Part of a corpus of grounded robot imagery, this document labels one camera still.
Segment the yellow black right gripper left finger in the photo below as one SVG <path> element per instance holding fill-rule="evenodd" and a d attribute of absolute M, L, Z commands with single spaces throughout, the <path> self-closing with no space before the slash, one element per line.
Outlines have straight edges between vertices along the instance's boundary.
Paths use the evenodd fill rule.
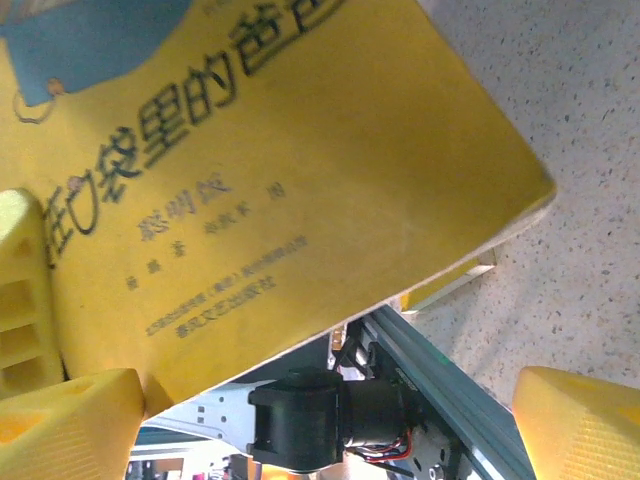
<path fill-rule="evenodd" d="M 138 375 L 113 369 L 1 401 L 3 479 L 122 479 L 145 413 Z"/>

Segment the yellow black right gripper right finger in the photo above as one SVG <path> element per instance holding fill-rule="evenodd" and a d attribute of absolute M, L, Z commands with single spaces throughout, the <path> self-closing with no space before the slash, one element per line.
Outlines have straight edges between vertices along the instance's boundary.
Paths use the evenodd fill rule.
<path fill-rule="evenodd" d="M 639 477 L 637 389 L 526 367 L 516 383 L 512 412 L 536 478 Z"/>

